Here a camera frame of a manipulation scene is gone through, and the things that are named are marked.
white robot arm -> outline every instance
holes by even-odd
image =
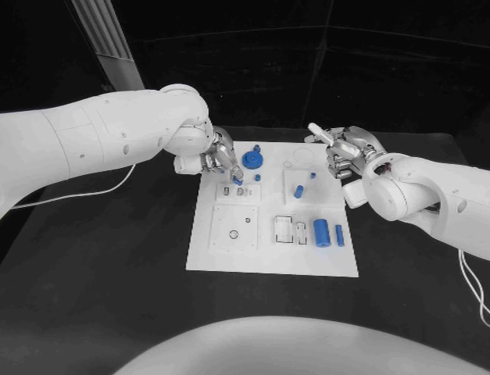
[[[33,191],[81,175],[176,155],[177,173],[222,173],[241,184],[233,142],[196,90],[121,91],[60,107],[0,114],[0,219]]]
[[[490,260],[490,171],[388,153],[359,127],[308,125],[305,142],[327,144],[329,171],[350,208],[366,202],[386,220],[416,225],[438,241]]]

table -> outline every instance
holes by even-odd
[[[238,141],[298,142],[307,135],[226,129]],[[391,152],[464,163],[447,134],[375,135]],[[68,180],[42,199],[107,189],[125,174]],[[34,209],[0,266],[0,374],[112,373],[177,334],[245,316],[353,323],[490,370],[490,329],[454,248],[366,205],[347,210],[359,278],[186,271],[197,187],[199,176],[176,175],[163,152],[114,192]],[[490,262],[467,261],[490,307]]]

white cable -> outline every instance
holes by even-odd
[[[59,201],[60,199],[66,199],[66,198],[75,198],[75,197],[88,197],[89,195],[99,195],[99,194],[105,194],[108,193],[109,191],[114,191],[122,184],[124,182],[127,181],[130,175],[131,175],[131,172],[135,168],[135,164],[131,166],[130,170],[128,170],[128,174],[127,176],[124,177],[124,180],[118,183],[118,185],[115,187],[112,187],[109,190],[104,190],[104,191],[95,191],[94,193],[82,193],[82,194],[72,194],[72,195],[65,195],[63,197],[58,197],[58,198],[53,198],[53,199],[47,199],[46,201],[40,201],[40,202],[34,202],[34,203],[29,203],[26,205],[16,205],[14,207],[11,207],[10,209],[23,209],[24,207],[32,207],[33,205],[42,205],[45,203],[49,203],[49,202],[55,202],[55,201]]]
[[[487,313],[489,313],[489,315],[490,315],[490,309],[484,305],[484,291],[483,291],[483,286],[481,286],[481,283],[480,283],[480,281],[477,279],[477,276],[476,276],[474,272],[471,271],[470,266],[467,265],[467,260],[464,258],[464,251],[461,249],[458,249],[458,264],[461,266],[461,275],[464,276],[464,280],[467,281],[467,285],[470,286],[473,295],[476,296],[476,299],[478,300],[478,316],[481,317],[481,321],[483,321],[484,325],[490,328],[490,324],[484,320],[484,316],[483,316],[483,310],[486,310]],[[470,282],[470,280],[467,278],[467,272],[465,272],[464,268],[467,269],[467,271],[470,272],[470,274],[473,276],[473,279],[476,280],[477,287],[478,287],[478,295],[477,295],[476,288],[473,287],[471,282]]]

white platform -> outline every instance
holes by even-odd
[[[264,165],[256,170],[241,166],[241,195],[228,175],[202,175],[186,269],[357,277],[342,186],[327,172],[326,146],[236,141],[239,160],[254,145],[261,146]],[[304,187],[300,199],[293,196],[298,184]],[[293,244],[275,242],[275,216],[291,217]],[[329,223],[331,246],[326,248],[316,246],[316,219]],[[297,244],[297,223],[305,224],[305,245]],[[343,247],[336,224],[343,226]]]

